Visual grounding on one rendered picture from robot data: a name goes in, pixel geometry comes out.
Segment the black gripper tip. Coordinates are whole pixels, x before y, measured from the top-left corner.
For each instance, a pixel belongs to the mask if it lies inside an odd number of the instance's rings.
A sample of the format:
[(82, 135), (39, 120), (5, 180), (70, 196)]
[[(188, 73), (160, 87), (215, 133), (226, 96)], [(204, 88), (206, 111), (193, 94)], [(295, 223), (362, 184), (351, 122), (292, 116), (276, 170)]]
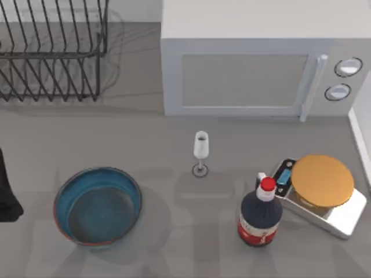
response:
[(8, 180), (3, 152), (0, 149), (0, 223), (16, 222), (24, 213)]

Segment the white wine glass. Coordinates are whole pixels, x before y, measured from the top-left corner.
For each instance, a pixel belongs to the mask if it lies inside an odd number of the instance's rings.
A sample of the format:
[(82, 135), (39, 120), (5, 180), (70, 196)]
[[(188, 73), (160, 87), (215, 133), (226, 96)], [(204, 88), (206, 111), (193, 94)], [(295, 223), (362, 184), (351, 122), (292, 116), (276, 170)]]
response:
[(193, 154), (198, 160), (198, 163), (192, 167), (193, 175), (198, 178), (205, 177), (209, 172), (207, 165), (203, 162), (209, 156), (209, 136), (207, 132), (201, 130), (196, 132)]

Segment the small microwave knob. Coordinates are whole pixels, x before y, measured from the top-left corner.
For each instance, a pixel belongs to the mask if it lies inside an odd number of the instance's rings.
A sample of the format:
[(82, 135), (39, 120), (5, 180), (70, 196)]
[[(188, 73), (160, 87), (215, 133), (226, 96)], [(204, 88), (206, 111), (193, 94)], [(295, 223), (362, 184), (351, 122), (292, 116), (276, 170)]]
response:
[(325, 91), (325, 98), (329, 101), (341, 101), (349, 96), (351, 87), (348, 84), (341, 83), (329, 87)]

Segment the large microwave knob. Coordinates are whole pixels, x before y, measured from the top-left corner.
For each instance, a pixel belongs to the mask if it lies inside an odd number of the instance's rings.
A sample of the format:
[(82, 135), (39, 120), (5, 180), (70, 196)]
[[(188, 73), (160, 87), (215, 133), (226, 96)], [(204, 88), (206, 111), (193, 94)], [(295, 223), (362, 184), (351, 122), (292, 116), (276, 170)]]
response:
[(340, 60), (334, 67), (334, 72), (342, 78), (351, 77), (357, 74), (363, 67), (363, 62), (357, 57)]

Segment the pale microwave oven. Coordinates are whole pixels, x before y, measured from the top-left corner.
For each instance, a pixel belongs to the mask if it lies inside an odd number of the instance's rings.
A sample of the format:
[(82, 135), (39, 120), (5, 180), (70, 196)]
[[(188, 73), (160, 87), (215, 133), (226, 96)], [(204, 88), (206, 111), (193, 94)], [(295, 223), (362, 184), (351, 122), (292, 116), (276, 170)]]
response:
[[(300, 118), (322, 54), (308, 116), (345, 116), (371, 73), (371, 0), (163, 0), (164, 112)], [(337, 76), (335, 65), (352, 57), (362, 69)], [(341, 83), (349, 96), (327, 100)]]

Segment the dark bottle with red cap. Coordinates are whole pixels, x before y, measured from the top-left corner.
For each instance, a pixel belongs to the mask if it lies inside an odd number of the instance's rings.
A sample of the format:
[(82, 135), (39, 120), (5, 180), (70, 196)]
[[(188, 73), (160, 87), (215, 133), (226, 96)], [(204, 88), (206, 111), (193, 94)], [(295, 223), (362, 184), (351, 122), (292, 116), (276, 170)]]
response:
[(266, 246), (275, 237), (283, 215), (283, 207), (275, 196), (276, 189), (276, 181), (260, 172), (255, 189), (241, 201), (238, 234), (249, 246)]

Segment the silver kitchen scale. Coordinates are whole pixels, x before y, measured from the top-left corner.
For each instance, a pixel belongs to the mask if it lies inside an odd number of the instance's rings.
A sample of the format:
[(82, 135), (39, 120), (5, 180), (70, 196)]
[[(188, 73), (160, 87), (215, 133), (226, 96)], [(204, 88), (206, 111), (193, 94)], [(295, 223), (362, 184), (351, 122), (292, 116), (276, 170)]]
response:
[(285, 159), (272, 175), (283, 206), (310, 223), (347, 240), (366, 207), (350, 170), (328, 155)]

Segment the blue bowl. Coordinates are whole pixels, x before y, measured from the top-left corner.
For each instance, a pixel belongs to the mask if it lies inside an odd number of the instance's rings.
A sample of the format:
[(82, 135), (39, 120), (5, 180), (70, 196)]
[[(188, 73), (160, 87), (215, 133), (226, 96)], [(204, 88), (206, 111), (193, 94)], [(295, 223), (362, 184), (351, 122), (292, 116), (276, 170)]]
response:
[(53, 218), (60, 233), (75, 244), (105, 247), (134, 228), (142, 206), (141, 188), (130, 174), (114, 167), (91, 167), (60, 187)]

